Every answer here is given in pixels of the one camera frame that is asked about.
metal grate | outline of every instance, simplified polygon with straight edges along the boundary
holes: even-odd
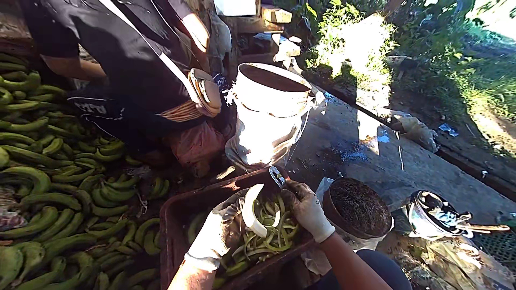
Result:
[[[498,262],[509,268],[516,279],[516,233],[493,232],[492,234],[475,234],[473,242]]]

wooden board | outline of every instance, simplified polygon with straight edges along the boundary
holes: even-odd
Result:
[[[340,172],[370,186],[390,209],[420,189],[472,212],[473,223],[494,224],[497,211],[516,208],[491,187],[335,97],[327,107],[310,111],[287,169],[291,179],[313,190],[323,177],[335,179]]]
[[[233,18],[236,19],[238,33],[283,32],[283,25],[272,23],[256,16]]]
[[[34,55],[34,42],[21,17],[0,12],[0,52],[18,56]]]
[[[273,5],[263,4],[261,17],[274,23],[290,23],[292,13]]]

white work glove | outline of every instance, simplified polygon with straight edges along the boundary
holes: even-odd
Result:
[[[287,180],[281,197],[291,206],[298,223],[314,236],[316,242],[323,242],[335,232],[315,193],[305,183]]]
[[[245,191],[239,191],[213,208],[185,254],[185,261],[207,271],[219,268],[220,258],[240,240],[244,196]]]

brown plastic crate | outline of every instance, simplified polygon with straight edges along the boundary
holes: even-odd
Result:
[[[285,169],[276,166],[280,173],[288,178]],[[264,183],[262,194],[277,194],[280,189],[269,174],[269,168],[260,169],[236,178],[199,188],[167,200],[160,212],[160,228],[162,231],[161,289],[166,290],[174,278],[189,245],[184,225],[188,225],[189,217],[208,208],[213,208],[241,189]],[[315,244],[307,231],[300,231],[299,242],[289,250],[278,254],[263,263],[248,269],[241,275],[227,282],[221,290],[241,290],[261,279],[267,273],[277,270],[282,264],[297,257]]]

dark liquid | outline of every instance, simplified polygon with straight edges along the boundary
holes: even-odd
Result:
[[[306,92],[309,90],[308,87],[294,80],[257,67],[244,65],[240,67],[240,72],[247,78],[276,90],[284,92]]]

